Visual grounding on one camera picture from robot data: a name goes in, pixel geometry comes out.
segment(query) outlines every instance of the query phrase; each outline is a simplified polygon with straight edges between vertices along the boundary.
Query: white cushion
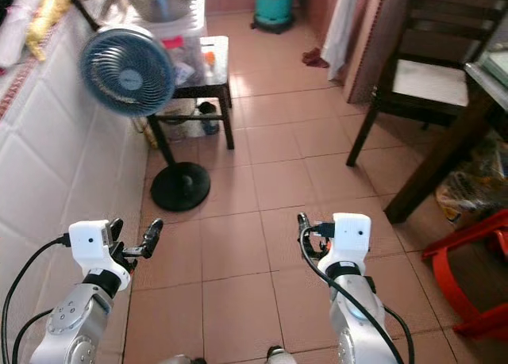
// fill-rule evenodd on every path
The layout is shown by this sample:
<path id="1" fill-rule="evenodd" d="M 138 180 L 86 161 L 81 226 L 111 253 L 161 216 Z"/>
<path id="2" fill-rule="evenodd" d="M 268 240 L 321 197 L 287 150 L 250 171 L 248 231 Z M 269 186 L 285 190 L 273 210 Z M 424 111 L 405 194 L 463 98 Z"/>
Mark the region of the white cushion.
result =
<path id="1" fill-rule="evenodd" d="M 455 68 L 399 60 L 393 91 L 447 104 L 468 104 L 466 73 Z"/>

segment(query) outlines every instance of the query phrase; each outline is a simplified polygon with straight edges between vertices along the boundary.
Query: fan base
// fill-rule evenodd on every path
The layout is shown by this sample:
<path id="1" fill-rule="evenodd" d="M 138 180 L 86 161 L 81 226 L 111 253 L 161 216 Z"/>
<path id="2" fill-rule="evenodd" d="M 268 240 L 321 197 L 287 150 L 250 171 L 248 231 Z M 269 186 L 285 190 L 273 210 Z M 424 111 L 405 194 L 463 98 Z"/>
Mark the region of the fan base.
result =
<path id="1" fill-rule="evenodd" d="M 153 179 L 153 201 L 162 209 L 183 212 L 193 209 L 210 192 L 210 176 L 195 163 L 182 162 L 164 168 Z"/>

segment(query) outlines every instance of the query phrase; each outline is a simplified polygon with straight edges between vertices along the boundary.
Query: black round base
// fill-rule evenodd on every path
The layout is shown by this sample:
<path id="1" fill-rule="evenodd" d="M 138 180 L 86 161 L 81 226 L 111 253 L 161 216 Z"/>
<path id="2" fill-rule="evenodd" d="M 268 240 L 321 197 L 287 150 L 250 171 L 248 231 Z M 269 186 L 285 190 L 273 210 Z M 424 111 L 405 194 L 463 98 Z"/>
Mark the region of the black round base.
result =
<path id="1" fill-rule="evenodd" d="M 195 163 L 182 162 L 164 168 L 153 179 L 153 201 L 162 209 L 183 212 L 193 209 L 210 192 L 210 176 Z"/>
<path id="2" fill-rule="evenodd" d="M 254 15 L 254 20 L 251 23 L 251 29 L 263 29 L 264 31 L 268 31 L 270 33 L 276 33 L 277 35 L 287 31 L 291 28 L 294 23 L 294 15 L 291 15 L 291 19 L 285 23 L 279 23 L 277 25 L 270 25 L 268 23 L 263 23 L 262 21 L 258 21 L 256 15 Z"/>

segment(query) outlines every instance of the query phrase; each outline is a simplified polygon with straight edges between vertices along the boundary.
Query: blue fan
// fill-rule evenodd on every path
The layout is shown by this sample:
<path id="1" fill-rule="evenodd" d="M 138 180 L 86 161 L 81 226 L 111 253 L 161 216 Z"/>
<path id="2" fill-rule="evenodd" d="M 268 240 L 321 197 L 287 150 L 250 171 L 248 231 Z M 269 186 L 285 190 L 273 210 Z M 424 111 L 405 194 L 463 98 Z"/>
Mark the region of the blue fan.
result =
<path id="1" fill-rule="evenodd" d="M 90 92 L 122 116 L 147 117 L 167 162 L 150 193 L 162 209 L 182 212 L 199 205 L 210 192 L 210 176 L 195 163 L 177 163 L 156 113 L 175 92 L 174 67 L 159 41 L 135 25 L 99 29 L 81 53 L 81 75 Z"/>
<path id="2" fill-rule="evenodd" d="M 141 27 L 100 29 L 83 49 L 80 68 L 93 95 L 123 116 L 157 113 L 175 92 L 175 72 L 169 55 Z"/>

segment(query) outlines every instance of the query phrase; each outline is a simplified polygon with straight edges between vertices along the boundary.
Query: black cable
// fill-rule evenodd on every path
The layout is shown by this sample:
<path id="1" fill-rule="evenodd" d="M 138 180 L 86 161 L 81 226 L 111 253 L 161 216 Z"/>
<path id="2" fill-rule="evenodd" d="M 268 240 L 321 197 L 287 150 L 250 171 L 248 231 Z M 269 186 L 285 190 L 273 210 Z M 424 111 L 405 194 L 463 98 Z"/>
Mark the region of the black cable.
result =
<path id="1" fill-rule="evenodd" d="M 389 308 L 387 306 L 384 306 L 384 309 L 386 310 L 386 312 L 388 312 L 390 315 L 392 315 L 395 318 L 395 320 L 397 320 L 400 323 L 402 330 L 404 330 L 404 335 L 406 335 L 406 340 L 407 340 L 407 354 L 410 359 L 410 364 L 413 364 L 414 363 L 414 343 L 413 343 L 413 338 L 411 337 L 410 328 L 407 327 L 407 324 L 404 321 L 404 319 L 399 314 L 397 314 L 394 310 L 392 310 L 391 308 Z"/>
<path id="2" fill-rule="evenodd" d="M 32 324 L 37 322 L 40 318 L 43 318 L 47 316 L 49 313 L 53 311 L 52 309 L 46 310 L 44 312 L 41 312 L 40 314 L 35 315 L 31 320 L 25 323 L 25 325 L 21 328 L 21 330 L 18 332 L 16 336 L 16 340 L 14 340 L 14 347 L 13 347 L 13 364 L 17 364 L 17 354 L 19 352 L 19 346 L 21 344 L 21 340 L 23 339 L 23 335 L 25 334 L 26 330 L 30 328 Z"/>
<path id="3" fill-rule="evenodd" d="M 333 287 L 336 291 L 341 293 L 348 301 L 353 303 L 353 305 L 356 308 L 358 308 L 361 313 L 363 313 L 365 315 L 365 317 L 368 319 L 368 321 L 372 323 L 374 328 L 377 330 L 377 332 L 381 335 L 381 337 L 383 338 L 385 343 L 388 345 L 388 347 L 390 348 L 391 353 L 395 356 L 395 360 L 397 361 L 397 363 L 398 364 L 404 364 L 404 361 L 402 360 L 399 352 L 397 351 L 397 347 L 394 345 L 394 342 L 391 341 L 390 336 L 388 336 L 388 334 L 384 331 L 384 328 L 382 328 L 379 325 L 378 321 L 369 313 L 369 311 L 367 311 L 365 309 L 364 306 L 362 306 L 362 304 L 359 301 L 356 300 L 356 298 L 353 295 L 348 293 L 342 286 L 340 286 L 338 283 L 336 283 L 334 280 L 332 280 L 332 278 L 330 278 L 327 275 L 323 274 L 316 267 L 314 262 L 312 262 L 312 260 L 309 258 L 309 255 L 307 254 L 307 252 L 305 250 L 305 247 L 303 246 L 303 240 L 304 240 L 305 234 L 308 233 L 308 232 L 312 232 L 314 230 L 314 228 L 315 228 L 314 226 L 305 227 L 300 232 L 300 239 L 299 239 L 299 241 L 300 241 L 300 249 L 302 249 L 303 258 L 309 264 L 310 269 L 312 269 L 313 272 L 316 273 L 320 279 L 325 281 L 328 284 L 328 286 Z"/>
<path id="4" fill-rule="evenodd" d="M 14 290 L 17 288 L 17 285 L 19 284 L 20 280 L 23 278 L 23 275 L 25 275 L 26 271 L 29 269 L 30 265 L 32 265 L 33 261 L 36 260 L 39 255 L 44 252 L 49 247 L 52 247 L 53 245 L 57 245 L 58 243 L 61 243 L 67 247 L 70 247 L 70 240 L 69 235 L 65 233 L 63 236 L 54 239 L 53 241 L 50 241 L 49 243 L 46 243 L 43 247 L 41 247 L 38 251 L 36 251 L 32 257 L 26 262 L 26 264 L 23 266 L 23 268 L 18 273 L 16 279 L 14 279 L 13 284 L 11 285 L 9 292 L 6 295 L 6 299 L 4 300 L 3 307 L 2 307 L 2 330 L 0 331 L 0 339 L 2 341 L 2 360 L 4 364 L 10 364 L 9 361 L 9 348 L 7 347 L 7 315 L 9 313 L 9 304 L 10 300 L 13 297 Z"/>

